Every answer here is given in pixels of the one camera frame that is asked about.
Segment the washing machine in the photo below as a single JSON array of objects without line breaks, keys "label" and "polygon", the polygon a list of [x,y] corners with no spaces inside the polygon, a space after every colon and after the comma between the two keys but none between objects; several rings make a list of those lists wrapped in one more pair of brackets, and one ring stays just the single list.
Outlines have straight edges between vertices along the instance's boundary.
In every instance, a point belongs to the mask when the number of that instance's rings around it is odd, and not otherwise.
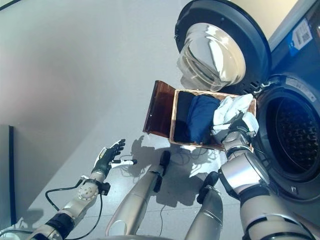
[{"label": "washing machine", "polygon": [[[190,32],[195,25],[200,26],[197,32]],[[259,132],[253,145],[269,173],[271,188],[295,213],[320,226],[320,1],[272,52],[258,24],[232,2],[188,3],[177,20],[175,41],[179,52],[192,58],[184,63],[191,74],[200,76],[202,90],[212,90],[210,80],[224,77],[226,69],[219,62],[234,69],[239,65],[232,59],[235,56],[223,59],[213,47],[228,38],[240,48],[245,71],[239,67],[242,72],[234,74],[232,82],[223,82],[219,91],[256,97]]]}]

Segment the folded blue towel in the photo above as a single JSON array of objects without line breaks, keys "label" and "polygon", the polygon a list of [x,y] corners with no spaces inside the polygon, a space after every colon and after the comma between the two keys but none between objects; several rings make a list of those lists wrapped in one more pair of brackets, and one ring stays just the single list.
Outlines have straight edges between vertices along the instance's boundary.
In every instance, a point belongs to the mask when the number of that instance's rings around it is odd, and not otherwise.
[{"label": "folded blue towel", "polygon": [[187,117],[187,135],[191,142],[204,143],[210,137],[215,110],[220,100],[211,95],[198,95],[192,99]]}]

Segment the barcode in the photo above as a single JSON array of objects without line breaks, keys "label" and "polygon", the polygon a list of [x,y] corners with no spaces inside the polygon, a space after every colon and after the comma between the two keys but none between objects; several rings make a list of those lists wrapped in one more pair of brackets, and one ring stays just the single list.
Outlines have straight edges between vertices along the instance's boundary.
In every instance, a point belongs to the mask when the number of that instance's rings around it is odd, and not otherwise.
[{"label": "barcode", "polygon": [[299,45],[301,44],[301,38],[298,32],[295,33],[296,39],[298,40]]},{"label": "barcode", "polygon": [[308,32],[306,32],[305,34],[302,35],[302,40],[305,43],[306,41],[308,41],[310,39],[310,35]]}]

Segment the label sticker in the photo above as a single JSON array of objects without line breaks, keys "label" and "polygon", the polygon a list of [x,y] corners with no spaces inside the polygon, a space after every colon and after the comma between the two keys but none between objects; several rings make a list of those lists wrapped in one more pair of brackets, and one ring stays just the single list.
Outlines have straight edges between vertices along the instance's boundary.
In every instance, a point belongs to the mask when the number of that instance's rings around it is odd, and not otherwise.
[{"label": "label sticker", "polygon": [[290,85],[296,89],[299,89],[301,92],[303,92],[308,97],[308,99],[310,99],[311,102],[314,102],[315,100],[317,100],[315,95],[313,95],[313,93],[302,82],[300,82],[296,79],[287,77],[285,80],[285,84]]},{"label": "label sticker", "polygon": [[312,39],[310,27],[307,20],[304,18],[286,37],[291,56],[296,55],[299,50],[307,45]]}]

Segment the cable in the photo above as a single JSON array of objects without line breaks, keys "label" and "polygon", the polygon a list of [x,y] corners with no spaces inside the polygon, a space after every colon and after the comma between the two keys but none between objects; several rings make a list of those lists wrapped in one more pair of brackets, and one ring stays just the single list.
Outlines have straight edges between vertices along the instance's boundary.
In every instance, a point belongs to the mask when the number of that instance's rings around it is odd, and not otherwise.
[{"label": "cable", "polygon": [[64,187],[64,188],[56,188],[56,189],[50,189],[48,191],[45,192],[45,198],[48,200],[48,202],[55,208],[55,210],[59,211],[60,209],[57,207],[57,205],[54,204],[54,202],[50,199],[50,197],[48,196],[48,193],[51,192],[57,192],[57,191],[66,191],[66,190],[72,190],[72,189],[76,189],[77,187],[79,187],[79,185],[83,182],[82,179],[80,179],[75,186],[71,186],[71,187]]},{"label": "cable", "polygon": [[163,226],[164,226],[164,220],[162,218],[162,211],[164,210],[166,205],[163,205],[163,207],[161,208],[161,211],[160,211],[160,218],[161,218],[161,229],[160,229],[160,234],[159,234],[159,237],[161,236],[162,234],[162,229],[163,229]]},{"label": "cable", "polygon": [[85,235],[83,236],[80,236],[80,237],[76,237],[76,238],[66,238],[65,240],[79,240],[79,239],[83,239],[85,238],[86,236],[88,236],[90,233],[92,233],[92,231],[96,228],[96,226],[98,225],[99,221],[100,221],[100,217],[101,217],[101,213],[102,213],[102,194],[100,193],[100,212],[99,212],[99,216],[98,216],[98,219],[96,220],[95,222],[95,225],[93,226],[93,228],[91,228],[91,230],[86,233]]},{"label": "cable", "polygon": [[0,233],[0,237],[4,234],[8,233],[22,233],[22,234],[32,234],[33,231],[26,231],[26,230],[18,230],[18,229],[12,229],[12,230],[6,230]]}]

